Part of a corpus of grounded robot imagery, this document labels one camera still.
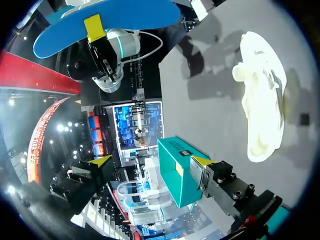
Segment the yellow tag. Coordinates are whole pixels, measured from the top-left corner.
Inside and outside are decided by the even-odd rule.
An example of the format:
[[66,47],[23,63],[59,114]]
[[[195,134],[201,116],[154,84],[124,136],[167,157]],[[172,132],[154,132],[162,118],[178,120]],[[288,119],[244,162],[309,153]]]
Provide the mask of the yellow tag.
[[184,170],[182,169],[182,167],[180,166],[179,163],[175,163],[175,170],[178,172],[178,174],[182,177],[184,174]]
[[84,25],[87,31],[87,38],[89,43],[92,43],[107,34],[102,26],[100,15],[96,14],[84,20]]
[[112,155],[108,155],[108,156],[102,156],[99,159],[95,159],[95,160],[91,160],[88,161],[88,163],[92,163],[92,164],[97,164],[98,168],[101,167],[102,164],[104,164]]

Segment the spotlight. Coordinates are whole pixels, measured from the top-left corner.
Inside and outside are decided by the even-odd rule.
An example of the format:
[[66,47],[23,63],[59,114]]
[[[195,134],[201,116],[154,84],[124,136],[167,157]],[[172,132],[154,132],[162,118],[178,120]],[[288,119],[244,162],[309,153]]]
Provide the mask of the spotlight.
[[10,186],[8,187],[7,192],[8,192],[9,194],[15,194],[16,189],[15,189],[13,186],[10,185]]
[[9,99],[9,105],[10,106],[14,106],[15,105],[15,100],[13,100],[12,98]]
[[59,124],[58,126],[56,126],[56,129],[58,130],[58,132],[62,132],[64,130],[64,126],[62,124]]

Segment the black machine part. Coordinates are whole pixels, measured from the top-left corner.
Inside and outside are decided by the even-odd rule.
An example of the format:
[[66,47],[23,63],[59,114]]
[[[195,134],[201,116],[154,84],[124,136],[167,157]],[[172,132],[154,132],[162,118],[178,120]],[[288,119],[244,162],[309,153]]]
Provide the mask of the black machine part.
[[82,40],[71,46],[69,76],[77,82],[108,76],[112,81],[118,66],[117,54],[106,37],[92,43]]
[[[193,171],[191,171],[191,174],[196,181],[200,179],[198,184],[203,194],[207,198],[213,197],[224,213],[234,218],[230,229],[231,233],[238,231],[250,216],[256,215],[259,215],[259,217],[252,226],[247,227],[246,231],[251,230],[253,226],[255,231],[268,231],[268,227],[263,226],[280,207],[282,198],[275,196],[269,190],[256,196],[254,194],[255,185],[247,184],[239,179],[233,172],[233,166],[225,161],[206,165],[200,178],[199,176],[195,177]],[[251,239],[256,239],[262,236],[253,235],[252,237]]]

